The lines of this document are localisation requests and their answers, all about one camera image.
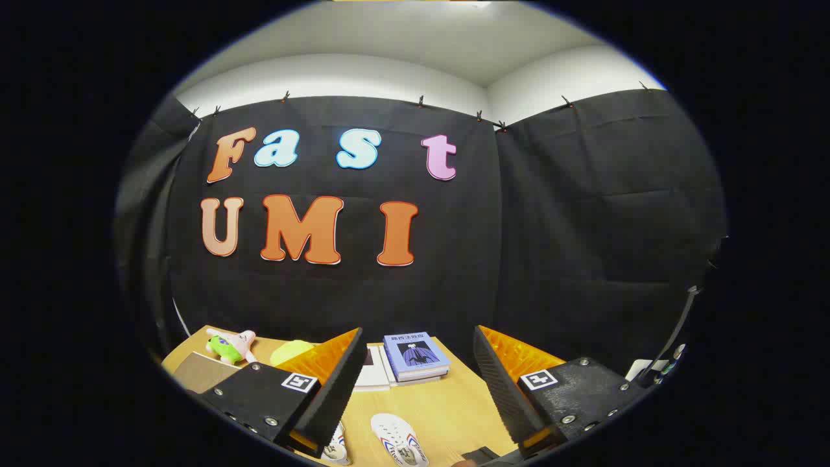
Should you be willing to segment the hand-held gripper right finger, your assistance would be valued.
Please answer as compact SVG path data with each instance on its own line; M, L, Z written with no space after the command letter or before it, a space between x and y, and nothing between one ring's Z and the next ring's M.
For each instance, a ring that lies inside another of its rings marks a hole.
M646 395L644 385L592 357L564 361L487 326L475 326L473 353L524 459L598 431Z

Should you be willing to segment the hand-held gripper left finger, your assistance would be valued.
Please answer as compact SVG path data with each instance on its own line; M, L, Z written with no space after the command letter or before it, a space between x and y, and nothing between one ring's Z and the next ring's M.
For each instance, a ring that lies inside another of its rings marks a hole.
M355 328L278 366L248 363L196 398L266 442L320 457L367 353L364 331Z

